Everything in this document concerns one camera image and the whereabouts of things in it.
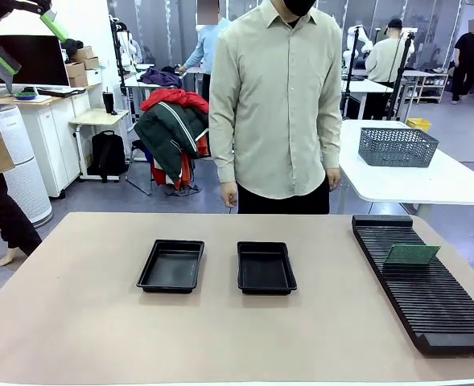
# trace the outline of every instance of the black cap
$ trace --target black cap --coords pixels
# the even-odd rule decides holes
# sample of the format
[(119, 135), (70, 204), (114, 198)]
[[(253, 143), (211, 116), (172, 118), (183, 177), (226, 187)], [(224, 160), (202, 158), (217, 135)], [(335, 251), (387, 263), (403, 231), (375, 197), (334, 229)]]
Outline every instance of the black cap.
[(390, 20), (389, 25), (387, 27), (402, 30), (403, 29), (403, 22), (399, 18), (393, 18), (392, 20)]

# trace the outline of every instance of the shirt cuff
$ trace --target shirt cuff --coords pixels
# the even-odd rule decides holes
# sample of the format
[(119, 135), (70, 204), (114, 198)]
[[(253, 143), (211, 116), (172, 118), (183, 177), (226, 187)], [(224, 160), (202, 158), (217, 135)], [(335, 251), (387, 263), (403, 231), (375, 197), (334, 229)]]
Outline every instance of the shirt cuff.
[(235, 168), (232, 163), (220, 167), (219, 170), (219, 180), (221, 183), (234, 183), (235, 182)]
[(324, 169), (338, 169), (340, 167), (338, 153), (324, 153), (323, 166)]

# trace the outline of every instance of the person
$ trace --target person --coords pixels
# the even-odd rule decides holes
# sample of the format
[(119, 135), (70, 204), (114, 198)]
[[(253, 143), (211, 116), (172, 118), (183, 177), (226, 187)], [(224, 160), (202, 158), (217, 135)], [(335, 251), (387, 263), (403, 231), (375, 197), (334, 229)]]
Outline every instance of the person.
[(231, 22), (221, 16), (221, 6), (219, 6), (219, 23), (216, 26), (203, 26), (198, 35), (196, 49), (190, 55), (185, 64), (179, 69), (180, 74), (184, 74), (189, 68), (199, 66), (201, 60), (204, 63), (203, 88), (201, 96), (210, 101), (210, 80), (213, 67), (213, 56), (215, 55), (216, 43), (221, 31)]
[(469, 20), (469, 32), (460, 36), (455, 45), (455, 72), (453, 73), (453, 98), (451, 103), (456, 105), (460, 101), (460, 96), (469, 94), (473, 85), (474, 19)]
[(13, 167), (0, 133), (0, 229), (2, 239), (8, 243), (8, 253), (0, 260), (1, 266), (10, 264), (16, 257), (22, 256), (22, 253), (31, 255), (42, 242), (33, 224), (8, 195), (2, 173)]
[[(402, 29), (403, 23), (400, 19), (390, 20), (386, 31), (387, 39), (376, 43), (365, 61), (369, 80), (383, 84), (385, 88), (392, 88), (398, 76), (405, 49), (405, 42), (401, 39)], [(364, 119), (383, 119), (391, 94), (370, 93), (365, 102)]]
[(314, 3), (263, 0), (219, 38), (211, 150), (225, 205), (241, 214), (330, 211), (340, 181), (342, 30)]

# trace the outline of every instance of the light blue shirt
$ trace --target light blue shirt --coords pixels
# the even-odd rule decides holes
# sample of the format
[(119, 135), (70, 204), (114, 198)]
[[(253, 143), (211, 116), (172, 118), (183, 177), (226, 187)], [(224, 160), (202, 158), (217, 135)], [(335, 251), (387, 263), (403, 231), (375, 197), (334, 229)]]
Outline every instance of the light blue shirt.
[(199, 33), (196, 49), (190, 55), (185, 68), (197, 66), (204, 60), (204, 73), (211, 74), (213, 67), (213, 59), (215, 58), (215, 50), (217, 48), (217, 39), (222, 30), (224, 30), (231, 22), (222, 18), (216, 26), (204, 26)]

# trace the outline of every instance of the black cup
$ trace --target black cup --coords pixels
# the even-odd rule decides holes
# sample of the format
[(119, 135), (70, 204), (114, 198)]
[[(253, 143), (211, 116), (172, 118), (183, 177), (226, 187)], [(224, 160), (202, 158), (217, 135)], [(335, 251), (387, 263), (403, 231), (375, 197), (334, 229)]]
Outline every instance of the black cup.
[(105, 102), (106, 112), (111, 114), (115, 105), (112, 92), (103, 92), (102, 100)]

